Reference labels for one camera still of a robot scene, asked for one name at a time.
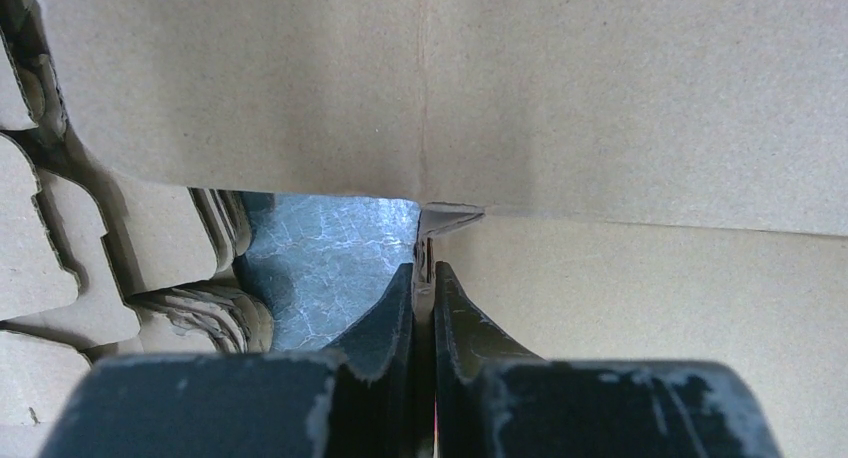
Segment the stack of flat cardboard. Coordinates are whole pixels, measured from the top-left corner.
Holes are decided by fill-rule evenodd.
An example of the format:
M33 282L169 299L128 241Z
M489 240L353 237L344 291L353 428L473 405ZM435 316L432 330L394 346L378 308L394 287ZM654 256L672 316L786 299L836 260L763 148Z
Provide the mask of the stack of flat cardboard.
M182 186L224 117L189 69L210 0L1 0L1 453L34 457L112 355L270 349L232 191Z

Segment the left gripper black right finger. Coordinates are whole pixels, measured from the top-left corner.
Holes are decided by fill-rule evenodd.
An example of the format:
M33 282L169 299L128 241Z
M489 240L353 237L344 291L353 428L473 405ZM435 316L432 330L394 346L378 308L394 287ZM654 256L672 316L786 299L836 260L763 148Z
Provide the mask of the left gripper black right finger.
M776 457L761 407L709 361L544 359L434 269L443 457Z

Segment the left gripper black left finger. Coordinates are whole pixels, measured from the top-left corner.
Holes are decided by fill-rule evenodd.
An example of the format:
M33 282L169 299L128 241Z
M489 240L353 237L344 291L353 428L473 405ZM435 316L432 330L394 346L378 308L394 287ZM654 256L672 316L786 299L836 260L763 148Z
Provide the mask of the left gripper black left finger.
M411 457L413 267L317 351L99 360L45 457Z

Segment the cardboard box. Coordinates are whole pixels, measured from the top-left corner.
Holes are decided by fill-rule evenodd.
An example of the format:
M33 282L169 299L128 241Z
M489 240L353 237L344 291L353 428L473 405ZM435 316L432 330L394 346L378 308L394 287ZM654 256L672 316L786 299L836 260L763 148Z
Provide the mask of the cardboard box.
M146 181L474 213L436 253L557 358L718 361L847 453L847 0L37 0Z

